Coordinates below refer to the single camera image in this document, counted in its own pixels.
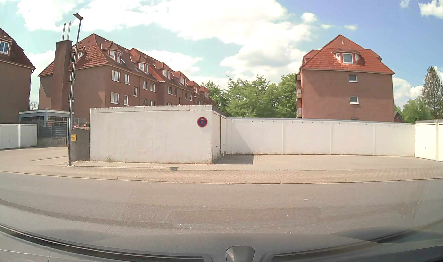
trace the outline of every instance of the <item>road sign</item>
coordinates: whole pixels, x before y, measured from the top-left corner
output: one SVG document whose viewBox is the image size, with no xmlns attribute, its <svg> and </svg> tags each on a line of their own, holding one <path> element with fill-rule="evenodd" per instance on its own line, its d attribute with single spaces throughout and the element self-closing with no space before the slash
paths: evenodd
<svg viewBox="0 0 443 262">
<path fill-rule="evenodd" d="M 199 119 L 197 119 L 197 125 L 199 125 L 200 127 L 206 126 L 207 125 L 207 118 L 199 117 Z"/>
</svg>

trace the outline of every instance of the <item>white window frame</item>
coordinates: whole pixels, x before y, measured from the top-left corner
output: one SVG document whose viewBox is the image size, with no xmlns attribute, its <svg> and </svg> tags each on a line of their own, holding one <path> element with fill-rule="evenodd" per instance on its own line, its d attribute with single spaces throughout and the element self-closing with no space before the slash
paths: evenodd
<svg viewBox="0 0 443 262">
<path fill-rule="evenodd" d="M 78 52 L 78 60 L 81 59 L 81 57 L 82 57 L 82 52 Z M 71 53 L 71 63 L 74 63 L 75 60 L 74 58 L 75 58 L 74 53 Z"/>
<path fill-rule="evenodd" d="M 120 74 L 121 74 L 120 72 L 112 70 L 112 80 L 120 82 Z"/>
<path fill-rule="evenodd" d="M 120 104 L 120 94 L 112 92 L 112 94 L 110 96 L 110 103 L 112 103 L 112 104 Z"/>
<path fill-rule="evenodd" d="M 1 51 L 0 50 L 0 53 L 2 53 L 2 54 L 8 54 L 9 53 L 9 43 L 8 42 L 5 42 L 5 41 L 2 41 L 2 40 L 0 40 L 0 45 L 1 45 L 1 43 L 3 43 L 3 47 L 5 46 L 5 45 L 8 45 L 8 49 L 7 49 L 7 51 L 5 52 L 5 51 Z"/>
<path fill-rule="evenodd" d="M 357 98 L 357 102 L 351 101 L 351 98 Z M 359 97 L 349 97 L 349 104 L 359 104 Z"/>
<path fill-rule="evenodd" d="M 355 80 L 351 80 L 351 79 L 350 79 L 351 76 L 355 76 Z M 357 83 L 357 82 L 358 82 L 358 81 L 357 81 L 357 75 L 356 75 L 356 74 L 350 74 L 350 75 L 349 75 L 349 82 Z"/>
<path fill-rule="evenodd" d="M 351 55 L 351 62 L 344 61 L 344 55 Z M 342 53 L 342 62 L 346 63 L 346 64 L 353 64 L 354 63 L 354 56 L 352 55 L 352 53 Z"/>
</svg>

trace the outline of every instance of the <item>windshield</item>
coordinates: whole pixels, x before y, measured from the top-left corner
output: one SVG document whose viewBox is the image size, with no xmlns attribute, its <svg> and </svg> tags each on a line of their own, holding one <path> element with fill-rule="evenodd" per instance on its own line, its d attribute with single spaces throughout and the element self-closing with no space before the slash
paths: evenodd
<svg viewBox="0 0 443 262">
<path fill-rule="evenodd" d="M 0 261 L 80 259 L 443 260 L 443 0 L 0 0 Z"/>
</svg>

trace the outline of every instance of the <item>asphalt road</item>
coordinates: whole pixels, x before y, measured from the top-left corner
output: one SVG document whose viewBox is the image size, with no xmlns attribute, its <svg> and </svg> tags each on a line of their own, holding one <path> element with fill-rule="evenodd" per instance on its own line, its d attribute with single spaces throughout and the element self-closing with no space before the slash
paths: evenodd
<svg viewBox="0 0 443 262">
<path fill-rule="evenodd" d="M 443 218 L 443 180 L 221 185 L 0 172 L 0 222 L 67 241 L 115 246 L 130 235 L 328 234 L 422 226 Z"/>
</svg>

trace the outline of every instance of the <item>sidewalk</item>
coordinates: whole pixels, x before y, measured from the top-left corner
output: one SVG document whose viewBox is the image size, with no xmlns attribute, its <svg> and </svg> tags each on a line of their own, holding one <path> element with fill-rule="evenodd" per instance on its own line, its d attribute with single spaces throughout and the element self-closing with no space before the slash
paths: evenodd
<svg viewBox="0 0 443 262">
<path fill-rule="evenodd" d="M 0 151 L 0 171 L 174 183 L 309 184 L 443 178 L 443 162 L 410 157 L 228 155 L 215 164 L 75 162 L 66 147 Z"/>
</svg>

